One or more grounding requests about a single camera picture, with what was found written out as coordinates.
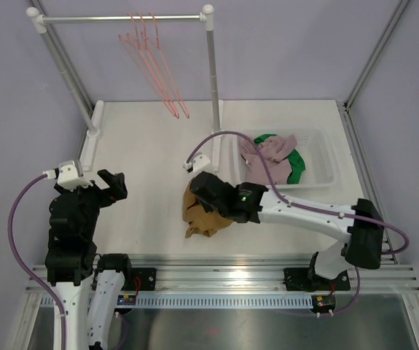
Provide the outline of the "pink hanger of green top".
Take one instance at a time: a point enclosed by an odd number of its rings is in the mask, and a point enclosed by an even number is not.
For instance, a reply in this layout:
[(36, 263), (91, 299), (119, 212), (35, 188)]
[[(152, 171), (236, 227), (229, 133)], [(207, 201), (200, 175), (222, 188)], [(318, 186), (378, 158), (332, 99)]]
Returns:
[(159, 27), (157, 18), (150, 12), (154, 24), (155, 35), (153, 39), (147, 39), (147, 51), (154, 64), (154, 71), (156, 72), (159, 83), (163, 88), (162, 93), (165, 95), (165, 103), (171, 108), (171, 113), (177, 118), (180, 118), (179, 111), (176, 105), (179, 105), (180, 110), (184, 116), (189, 119), (190, 113), (184, 99), (179, 91), (179, 86), (173, 76), (173, 72), (162, 50), (160, 41)]

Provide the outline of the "green tank top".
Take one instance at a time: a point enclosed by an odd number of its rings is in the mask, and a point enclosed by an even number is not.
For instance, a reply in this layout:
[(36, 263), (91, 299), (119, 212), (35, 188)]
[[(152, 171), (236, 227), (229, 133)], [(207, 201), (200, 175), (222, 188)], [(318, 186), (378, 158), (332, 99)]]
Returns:
[(270, 169), (275, 184), (298, 184), (305, 162), (295, 149), (297, 140), (294, 135), (287, 138), (276, 134), (262, 134), (253, 140)]

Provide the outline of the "aluminium frame post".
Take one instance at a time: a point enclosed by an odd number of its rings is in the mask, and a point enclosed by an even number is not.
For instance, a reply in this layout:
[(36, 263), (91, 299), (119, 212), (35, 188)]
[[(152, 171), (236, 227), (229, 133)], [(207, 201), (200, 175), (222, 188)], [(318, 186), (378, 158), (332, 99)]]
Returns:
[(53, 25), (46, 25), (46, 32), (42, 34), (42, 38), (79, 111), (91, 117), (94, 105)]
[(411, 5), (411, 0), (399, 0), (391, 13), (384, 29), (382, 30), (375, 46), (372, 49), (371, 55), (368, 57), (363, 69), (361, 70), (358, 79), (353, 85), (351, 92), (343, 103), (346, 112), (350, 112), (353, 105), (357, 101), (361, 91), (366, 85), (368, 79), (371, 77), (372, 72), (378, 64), (381, 56), (383, 55), (386, 47), (388, 46), (394, 32), (396, 31), (399, 23), (404, 17), (405, 12)]

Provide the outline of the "aluminium frame post right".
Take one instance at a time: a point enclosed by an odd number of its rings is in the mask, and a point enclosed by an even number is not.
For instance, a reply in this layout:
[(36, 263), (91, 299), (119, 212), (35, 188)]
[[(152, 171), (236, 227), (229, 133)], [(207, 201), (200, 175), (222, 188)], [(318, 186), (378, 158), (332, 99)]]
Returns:
[(346, 112), (350, 112), (353, 105), (357, 101), (361, 91), (366, 85), (368, 79), (371, 77), (372, 72), (378, 64), (381, 56), (383, 55), (386, 47), (388, 46), (394, 32), (396, 31), (399, 23), (404, 17), (405, 12), (411, 5), (411, 0), (399, 0), (391, 13), (384, 29), (382, 30), (375, 46), (372, 49), (371, 55), (368, 57), (363, 69), (361, 70), (358, 79), (353, 85), (351, 92), (343, 103)]

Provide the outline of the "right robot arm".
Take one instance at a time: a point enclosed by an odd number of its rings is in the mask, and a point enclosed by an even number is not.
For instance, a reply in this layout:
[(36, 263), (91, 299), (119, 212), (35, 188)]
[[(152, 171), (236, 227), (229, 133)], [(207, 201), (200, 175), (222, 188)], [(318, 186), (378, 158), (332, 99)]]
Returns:
[(291, 225), (333, 238), (335, 243), (328, 249), (312, 255), (308, 267), (284, 272), (290, 291), (328, 290), (350, 268), (380, 267), (383, 227), (369, 200), (360, 198), (353, 206), (327, 206), (282, 195), (262, 184), (232, 186), (205, 171), (190, 181), (189, 191), (209, 214), (239, 224)]

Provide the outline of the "brown tank top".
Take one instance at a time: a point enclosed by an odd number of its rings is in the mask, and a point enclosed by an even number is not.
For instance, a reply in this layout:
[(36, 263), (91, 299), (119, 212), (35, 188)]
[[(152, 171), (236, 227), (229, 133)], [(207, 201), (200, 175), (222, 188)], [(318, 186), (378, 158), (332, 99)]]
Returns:
[(199, 235), (212, 237), (218, 231), (228, 228), (234, 221), (222, 217), (218, 212), (206, 212), (190, 192), (189, 185), (183, 194), (182, 218), (187, 223), (185, 238)]

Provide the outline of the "pink hanger of brown top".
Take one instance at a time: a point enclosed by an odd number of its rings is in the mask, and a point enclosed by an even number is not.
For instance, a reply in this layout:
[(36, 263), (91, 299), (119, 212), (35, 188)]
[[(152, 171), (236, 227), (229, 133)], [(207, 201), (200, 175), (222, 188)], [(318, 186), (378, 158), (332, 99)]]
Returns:
[(147, 51), (147, 39), (149, 37), (146, 32), (146, 21), (140, 15), (135, 15), (132, 12), (129, 12), (128, 16), (133, 25), (133, 32), (119, 34), (119, 41), (136, 67), (142, 73), (150, 88), (171, 113), (171, 108), (165, 103), (165, 95), (162, 93), (163, 88), (159, 83), (158, 76), (154, 71), (154, 64)]

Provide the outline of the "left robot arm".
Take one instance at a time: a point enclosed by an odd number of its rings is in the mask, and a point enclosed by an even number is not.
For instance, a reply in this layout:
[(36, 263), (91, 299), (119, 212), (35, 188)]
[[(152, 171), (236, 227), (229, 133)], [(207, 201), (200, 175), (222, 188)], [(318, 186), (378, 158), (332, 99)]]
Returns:
[(55, 327), (60, 335), (54, 344), (61, 349), (107, 349), (118, 294), (133, 283), (127, 254), (96, 256), (93, 236), (101, 209), (128, 196), (123, 173), (102, 169), (97, 174), (106, 188), (74, 174), (55, 184), (59, 195), (49, 207), (44, 263), (59, 307)]

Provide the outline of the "pink hanger of mauve top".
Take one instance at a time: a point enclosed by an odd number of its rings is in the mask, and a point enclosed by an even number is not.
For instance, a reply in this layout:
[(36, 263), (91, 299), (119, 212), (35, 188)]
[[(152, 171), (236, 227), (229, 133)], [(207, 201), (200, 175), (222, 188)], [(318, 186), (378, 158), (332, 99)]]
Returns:
[(179, 109), (177, 108), (177, 105), (179, 105), (184, 116), (189, 118), (188, 109), (161, 50), (157, 21), (152, 13), (149, 13), (149, 16), (154, 24), (154, 37), (147, 35), (146, 20), (143, 15), (138, 13), (130, 15), (135, 29), (135, 36), (132, 37), (128, 34), (128, 38), (139, 61), (136, 65), (140, 67), (145, 79), (171, 115), (177, 119), (180, 118)]

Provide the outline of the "mauve tank top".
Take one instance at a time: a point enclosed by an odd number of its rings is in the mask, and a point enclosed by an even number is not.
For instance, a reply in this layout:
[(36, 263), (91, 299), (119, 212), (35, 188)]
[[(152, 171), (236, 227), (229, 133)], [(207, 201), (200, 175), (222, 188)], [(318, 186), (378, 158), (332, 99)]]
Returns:
[(288, 184), (292, 167), (287, 157), (295, 150), (297, 139), (294, 135), (285, 137), (269, 135), (259, 144), (238, 138), (239, 153), (246, 165), (245, 181), (255, 184), (269, 185), (267, 173), (261, 158), (264, 159), (275, 185)]

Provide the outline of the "aluminium frame post left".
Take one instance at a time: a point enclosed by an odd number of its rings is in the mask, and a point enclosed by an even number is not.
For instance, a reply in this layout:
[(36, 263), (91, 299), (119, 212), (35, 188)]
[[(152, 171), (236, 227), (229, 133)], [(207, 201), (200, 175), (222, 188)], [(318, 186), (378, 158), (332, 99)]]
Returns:
[(42, 34), (42, 38), (79, 111), (91, 117), (94, 105), (53, 25), (46, 25), (46, 32)]

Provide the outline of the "white plastic basket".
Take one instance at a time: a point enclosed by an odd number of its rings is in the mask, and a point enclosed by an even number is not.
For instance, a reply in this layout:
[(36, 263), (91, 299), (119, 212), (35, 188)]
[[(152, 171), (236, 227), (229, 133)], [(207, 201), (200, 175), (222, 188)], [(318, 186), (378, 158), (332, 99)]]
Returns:
[[(305, 162), (298, 184), (276, 185), (279, 190), (316, 189), (332, 186), (338, 179), (337, 162), (329, 141), (317, 128), (268, 128), (247, 129), (242, 131), (250, 139), (262, 134), (276, 134), (287, 137), (294, 135), (297, 139), (296, 150)], [(232, 143), (232, 176), (235, 182), (246, 182), (246, 165), (240, 156), (238, 138), (233, 136)]]

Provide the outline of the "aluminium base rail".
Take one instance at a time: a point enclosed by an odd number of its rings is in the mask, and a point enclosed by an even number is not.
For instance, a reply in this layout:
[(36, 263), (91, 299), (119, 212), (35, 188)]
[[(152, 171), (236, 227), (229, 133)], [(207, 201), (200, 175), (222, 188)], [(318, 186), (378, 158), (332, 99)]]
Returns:
[[(155, 268), (155, 290), (165, 293), (280, 293), (284, 268), (303, 268), (310, 258), (300, 255), (204, 257), (130, 256), (134, 268)], [(386, 259), (378, 270), (348, 270), (352, 287), (361, 282), (364, 294), (419, 294), (419, 283), (410, 265)]]

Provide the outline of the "white metal clothes rack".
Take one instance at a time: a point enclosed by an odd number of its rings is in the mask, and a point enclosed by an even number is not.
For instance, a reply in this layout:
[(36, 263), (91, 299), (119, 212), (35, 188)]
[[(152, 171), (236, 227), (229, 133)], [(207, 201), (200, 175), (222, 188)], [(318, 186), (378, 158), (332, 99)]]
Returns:
[[(81, 24), (81, 23), (113, 23), (123, 22), (129, 23), (130, 18), (126, 16), (105, 16), (105, 17), (52, 17), (46, 16), (39, 11), (40, 3), (36, 2), (32, 7), (26, 10), (26, 15), (36, 29), (36, 32), (41, 36), (46, 32), (46, 25), (55, 24)], [(210, 139), (213, 141), (211, 162), (214, 171), (219, 170), (220, 156), (222, 150), (222, 137), (219, 135), (222, 131), (222, 113), (223, 100), (219, 99), (219, 91), (217, 87), (216, 76), (216, 53), (214, 40), (214, 7), (207, 4), (203, 7), (198, 15), (157, 15), (157, 22), (199, 22), (205, 25), (206, 42), (208, 47), (208, 65), (211, 83), (211, 103), (213, 112), (213, 130)], [(152, 22), (149, 15), (145, 15), (144, 19), (147, 22)], [(95, 160), (95, 154), (98, 148), (98, 140), (101, 136), (101, 123), (103, 119), (104, 102), (98, 101), (94, 105), (93, 114), (89, 117), (81, 112), (83, 120), (86, 124), (86, 137), (82, 142), (79, 151), (79, 162), (85, 171), (91, 171)]]

